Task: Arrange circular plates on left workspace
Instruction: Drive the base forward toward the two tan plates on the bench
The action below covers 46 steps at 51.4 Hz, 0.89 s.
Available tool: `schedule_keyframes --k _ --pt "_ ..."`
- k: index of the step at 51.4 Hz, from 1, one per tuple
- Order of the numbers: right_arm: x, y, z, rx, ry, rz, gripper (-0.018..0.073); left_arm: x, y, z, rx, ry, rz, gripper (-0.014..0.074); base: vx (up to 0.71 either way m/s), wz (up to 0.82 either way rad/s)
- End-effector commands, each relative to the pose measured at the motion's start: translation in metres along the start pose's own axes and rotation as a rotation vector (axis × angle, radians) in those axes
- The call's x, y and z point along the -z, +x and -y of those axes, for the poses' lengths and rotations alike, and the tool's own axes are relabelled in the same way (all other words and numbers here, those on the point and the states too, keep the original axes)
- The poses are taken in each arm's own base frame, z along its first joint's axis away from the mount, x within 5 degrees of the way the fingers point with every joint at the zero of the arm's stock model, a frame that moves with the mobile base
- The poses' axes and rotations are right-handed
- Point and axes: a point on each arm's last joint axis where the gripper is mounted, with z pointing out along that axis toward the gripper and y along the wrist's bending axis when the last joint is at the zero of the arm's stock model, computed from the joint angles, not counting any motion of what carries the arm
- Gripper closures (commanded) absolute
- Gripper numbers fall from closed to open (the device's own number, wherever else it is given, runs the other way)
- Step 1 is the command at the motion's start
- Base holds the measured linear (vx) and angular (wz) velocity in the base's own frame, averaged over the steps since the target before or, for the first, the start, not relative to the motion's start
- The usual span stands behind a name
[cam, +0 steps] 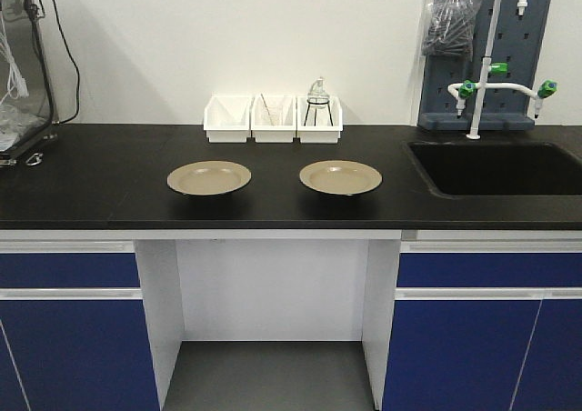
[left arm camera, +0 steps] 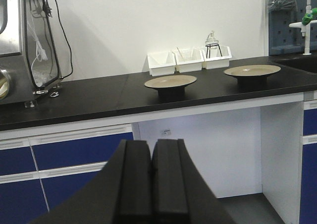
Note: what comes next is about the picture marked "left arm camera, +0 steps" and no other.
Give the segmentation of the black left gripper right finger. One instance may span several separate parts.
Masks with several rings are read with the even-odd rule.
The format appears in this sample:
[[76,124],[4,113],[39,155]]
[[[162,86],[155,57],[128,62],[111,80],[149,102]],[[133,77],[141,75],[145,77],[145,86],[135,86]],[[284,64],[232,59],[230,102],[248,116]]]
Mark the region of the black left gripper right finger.
[[157,224],[233,224],[192,161],[182,139],[159,139],[153,156]]

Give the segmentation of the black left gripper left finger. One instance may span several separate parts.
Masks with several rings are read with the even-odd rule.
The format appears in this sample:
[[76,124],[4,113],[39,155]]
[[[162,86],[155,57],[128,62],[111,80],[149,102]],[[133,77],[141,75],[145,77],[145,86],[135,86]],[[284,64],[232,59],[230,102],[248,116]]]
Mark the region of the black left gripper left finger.
[[151,155],[145,141],[121,140],[84,187],[34,224],[148,224],[152,215]]

